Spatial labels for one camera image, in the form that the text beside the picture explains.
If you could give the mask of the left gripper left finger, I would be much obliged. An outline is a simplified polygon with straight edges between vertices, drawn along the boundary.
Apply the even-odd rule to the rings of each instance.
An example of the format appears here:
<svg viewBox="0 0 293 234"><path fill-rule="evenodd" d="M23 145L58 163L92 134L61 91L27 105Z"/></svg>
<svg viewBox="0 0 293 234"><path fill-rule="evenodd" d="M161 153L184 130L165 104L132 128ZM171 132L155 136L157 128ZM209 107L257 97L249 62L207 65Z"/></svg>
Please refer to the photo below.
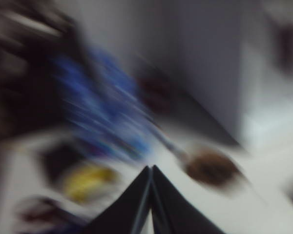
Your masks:
<svg viewBox="0 0 293 234"><path fill-rule="evenodd" d="M150 209L152 171L146 166L121 196L86 226L88 234L139 234Z"/></svg>

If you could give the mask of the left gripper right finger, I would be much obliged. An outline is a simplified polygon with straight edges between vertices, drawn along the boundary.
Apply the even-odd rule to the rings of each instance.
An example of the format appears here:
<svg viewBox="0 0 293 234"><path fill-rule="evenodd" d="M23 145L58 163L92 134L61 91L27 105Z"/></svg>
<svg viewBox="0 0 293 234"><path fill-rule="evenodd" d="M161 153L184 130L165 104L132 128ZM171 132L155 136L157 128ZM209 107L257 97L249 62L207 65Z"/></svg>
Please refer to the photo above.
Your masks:
<svg viewBox="0 0 293 234"><path fill-rule="evenodd" d="M222 234L193 207L157 166L152 167L151 212L156 234Z"/></svg>

